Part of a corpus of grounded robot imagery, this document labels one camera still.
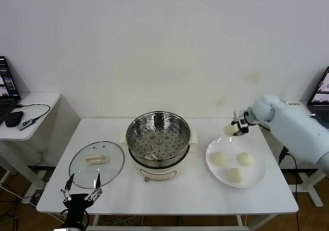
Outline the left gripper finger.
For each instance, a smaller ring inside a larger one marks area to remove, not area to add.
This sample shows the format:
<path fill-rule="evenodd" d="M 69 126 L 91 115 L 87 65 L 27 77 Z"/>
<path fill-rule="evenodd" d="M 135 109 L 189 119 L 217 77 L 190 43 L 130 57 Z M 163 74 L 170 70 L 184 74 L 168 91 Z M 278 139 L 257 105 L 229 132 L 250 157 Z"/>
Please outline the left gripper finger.
<path fill-rule="evenodd" d="M 64 202 L 67 202 L 67 201 L 71 200 L 69 191 L 71 190 L 71 187 L 72 187 L 72 184 L 73 184 L 73 181 L 74 181 L 74 176 L 75 176 L 75 174 L 73 173 L 70 176 L 70 178 L 68 179 L 68 181 L 66 182 L 64 188 L 60 189 L 60 192 L 63 195 L 63 201 Z"/>
<path fill-rule="evenodd" d="M 85 197 L 85 200 L 88 200 L 90 202 L 95 202 L 102 194 L 101 189 L 101 180 L 100 180 L 100 173 L 98 173 L 97 179 L 94 181 L 94 189 L 92 193 L 88 194 L 87 197 Z"/>

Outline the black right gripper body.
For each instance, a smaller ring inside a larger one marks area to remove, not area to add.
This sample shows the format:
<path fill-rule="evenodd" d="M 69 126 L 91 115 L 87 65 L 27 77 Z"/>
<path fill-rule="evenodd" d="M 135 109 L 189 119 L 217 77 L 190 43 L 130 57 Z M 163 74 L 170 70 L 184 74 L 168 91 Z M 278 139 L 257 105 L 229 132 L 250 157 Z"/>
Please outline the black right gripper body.
<path fill-rule="evenodd" d="M 238 131 L 242 131 L 243 135 L 249 133 L 249 124 L 245 118 L 238 120 Z"/>

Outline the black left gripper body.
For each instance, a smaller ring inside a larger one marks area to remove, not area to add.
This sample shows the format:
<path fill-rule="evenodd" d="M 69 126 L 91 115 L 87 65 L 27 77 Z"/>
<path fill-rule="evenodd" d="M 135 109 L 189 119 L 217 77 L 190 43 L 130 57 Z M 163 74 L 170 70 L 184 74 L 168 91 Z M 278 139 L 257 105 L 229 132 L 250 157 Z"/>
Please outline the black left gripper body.
<path fill-rule="evenodd" d="M 67 217 L 82 217 L 84 211 L 88 208 L 88 193 L 74 193 L 70 195 L 70 199 L 63 201 L 64 206 L 68 209 Z"/>

